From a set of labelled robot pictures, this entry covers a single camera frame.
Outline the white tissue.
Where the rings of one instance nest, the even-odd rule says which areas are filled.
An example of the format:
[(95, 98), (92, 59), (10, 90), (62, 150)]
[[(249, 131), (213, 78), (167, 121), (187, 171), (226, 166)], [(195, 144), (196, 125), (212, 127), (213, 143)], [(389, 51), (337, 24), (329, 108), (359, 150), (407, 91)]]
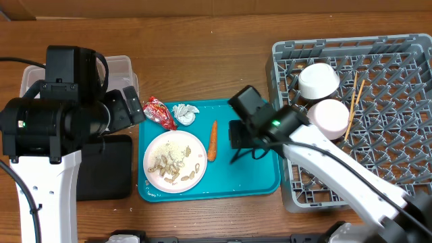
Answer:
[(173, 106), (174, 117), (184, 126), (191, 125), (196, 119), (196, 114), (200, 113), (197, 107), (180, 103)]

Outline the pink bowl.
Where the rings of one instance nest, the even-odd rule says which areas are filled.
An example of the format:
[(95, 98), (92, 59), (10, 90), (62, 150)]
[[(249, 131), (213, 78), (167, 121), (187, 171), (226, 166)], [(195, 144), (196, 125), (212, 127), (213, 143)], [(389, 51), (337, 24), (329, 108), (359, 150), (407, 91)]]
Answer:
[(314, 104), (306, 116), (326, 138), (335, 140), (346, 133), (350, 112), (342, 102), (325, 99)]

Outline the white bowl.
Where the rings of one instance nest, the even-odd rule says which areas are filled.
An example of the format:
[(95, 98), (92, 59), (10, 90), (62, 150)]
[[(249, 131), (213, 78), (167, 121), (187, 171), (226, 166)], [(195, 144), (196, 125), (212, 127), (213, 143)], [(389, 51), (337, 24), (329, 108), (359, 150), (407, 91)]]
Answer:
[(326, 63), (312, 64), (304, 68), (298, 77), (300, 95), (308, 100), (328, 97), (336, 91), (339, 85), (339, 76)]

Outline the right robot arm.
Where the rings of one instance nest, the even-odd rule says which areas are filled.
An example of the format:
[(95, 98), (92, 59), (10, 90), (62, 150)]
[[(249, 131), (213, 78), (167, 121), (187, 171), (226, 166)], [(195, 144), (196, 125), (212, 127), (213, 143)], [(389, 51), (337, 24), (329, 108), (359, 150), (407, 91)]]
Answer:
[(317, 176), (356, 212), (364, 225), (341, 221), (320, 242), (430, 242), (431, 196), (410, 196), (356, 162), (295, 108), (268, 103), (235, 105), (254, 148), (273, 150)]

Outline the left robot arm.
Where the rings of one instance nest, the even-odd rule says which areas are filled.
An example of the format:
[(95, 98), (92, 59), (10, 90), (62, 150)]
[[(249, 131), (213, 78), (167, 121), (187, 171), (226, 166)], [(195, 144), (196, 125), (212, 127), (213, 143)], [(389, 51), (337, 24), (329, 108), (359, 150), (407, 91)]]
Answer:
[(76, 242), (82, 147), (144, 121), (136, 90), (109, 90), (92, 49), (51, 45), (45, 77), (1, 111), (2, 170), (15, 182), (23, 242)]

